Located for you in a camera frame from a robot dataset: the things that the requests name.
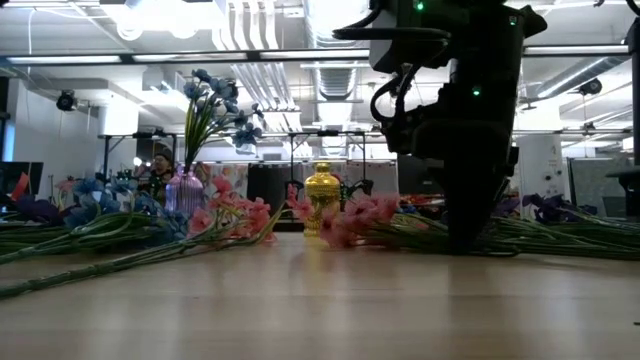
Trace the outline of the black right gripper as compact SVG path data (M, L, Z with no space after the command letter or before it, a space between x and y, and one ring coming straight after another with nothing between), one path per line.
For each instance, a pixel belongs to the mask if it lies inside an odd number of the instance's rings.
M406 108L406 93L419 69L412 65L385 84L395 100L384 118L388 149L399 155L482 167L445 167L447 227L453 254L469 254L493 213L508 177L521 56L459 54L447 60L449 81L437 101Z

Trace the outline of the purple artificial flower bunch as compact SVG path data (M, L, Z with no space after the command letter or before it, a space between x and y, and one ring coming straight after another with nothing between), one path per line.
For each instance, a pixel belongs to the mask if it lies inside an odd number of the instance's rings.
M520 215L520 199L518 197L504 197L497 203L492 215L495 217L516 217Z
M565 235L640 251L640 223L599 217L592 206L576 206L562 195L525 195L523 210L532 210L537 222Z
M33 195L22 195L17 200L8 199L4 206L11 219L31 221L59 226L64 224L63 216L56 205L45 199L37 200Z

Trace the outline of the yellow textured glass vase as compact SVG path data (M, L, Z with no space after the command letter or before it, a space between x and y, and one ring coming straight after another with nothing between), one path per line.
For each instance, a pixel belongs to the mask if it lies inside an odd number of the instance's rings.
M333 176L328 162L316 162L314 174L305 180L305 195L311 201L312 214L305 221L304 235L318 237L326 210L340 210L340 181Z

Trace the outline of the pink ribbed glass vase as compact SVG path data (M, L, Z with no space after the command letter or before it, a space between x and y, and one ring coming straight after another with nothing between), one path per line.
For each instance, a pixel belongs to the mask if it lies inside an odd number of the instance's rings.
M165 209L190 218L204 201L204 186L191 168L182 167L166 184Z

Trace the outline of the grey partition panel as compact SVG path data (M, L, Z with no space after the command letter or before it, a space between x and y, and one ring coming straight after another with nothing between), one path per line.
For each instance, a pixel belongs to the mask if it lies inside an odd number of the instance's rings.
M630 167L626 158L574 158L570 160L572 200L578 206L596 208L600 217L624 218L626 198L623 187L607 174Z

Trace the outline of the black partition panel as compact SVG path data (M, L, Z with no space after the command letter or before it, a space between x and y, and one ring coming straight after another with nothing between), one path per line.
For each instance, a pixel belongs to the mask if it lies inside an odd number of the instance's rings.
M287 183L301 180L301 166L286 164L251 164L248 170L247 198L255 201L261 198L270 206L273 215L285 202Z

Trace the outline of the floral patterned curtain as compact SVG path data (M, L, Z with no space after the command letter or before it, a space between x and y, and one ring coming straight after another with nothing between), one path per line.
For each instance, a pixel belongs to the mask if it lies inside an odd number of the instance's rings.
M231 184L231 195L246 198L248 170L249 167L246 164L197 163L195 174L203 184L207 198L216 196L217 187L213 182L216 177L223 177Z

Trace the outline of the black crossbar with light strips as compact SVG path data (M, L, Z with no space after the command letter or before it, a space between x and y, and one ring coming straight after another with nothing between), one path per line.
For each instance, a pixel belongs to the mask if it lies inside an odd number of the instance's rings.
M235 50L178 53L66 54L0 56L0 67L104 66L180 63L260 63L362 61L369 58L366 48ZM591 57L628 55L625 45L550 45L526 46L525 57Z

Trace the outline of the person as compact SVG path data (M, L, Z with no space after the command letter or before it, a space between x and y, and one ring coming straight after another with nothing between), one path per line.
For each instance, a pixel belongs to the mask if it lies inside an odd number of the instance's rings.
M166 186L173 177L172 153L165 149L154 155L151 168L142 177L140 188L148 192L161 205L166 202Z

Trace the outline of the black computer monitor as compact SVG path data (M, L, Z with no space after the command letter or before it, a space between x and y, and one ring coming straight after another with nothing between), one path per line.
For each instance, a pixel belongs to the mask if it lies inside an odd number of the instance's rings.
M24 194L37 195L44 164L42 162L0 162L0 193L11 195L22 173L29 176Z

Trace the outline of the orange sheet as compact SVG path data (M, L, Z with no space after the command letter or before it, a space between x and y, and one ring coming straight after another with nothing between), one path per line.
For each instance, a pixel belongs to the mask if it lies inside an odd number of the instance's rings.
M29 185L29 176L22 173L14 190L11 192L10 198L12 201L17 201L25 192Z

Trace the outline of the black pedestal stand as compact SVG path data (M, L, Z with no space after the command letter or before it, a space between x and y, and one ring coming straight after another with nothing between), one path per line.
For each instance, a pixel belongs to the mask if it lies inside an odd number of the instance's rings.
M625 192L626 215L640 219L640 165L609 172L607 178L616 178Z

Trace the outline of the black rig post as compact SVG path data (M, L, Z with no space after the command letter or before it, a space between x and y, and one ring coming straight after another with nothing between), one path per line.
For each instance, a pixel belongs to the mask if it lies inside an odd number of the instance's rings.
M636 17L627 34L632 61L632 137L634 165L640 167L640 17Z

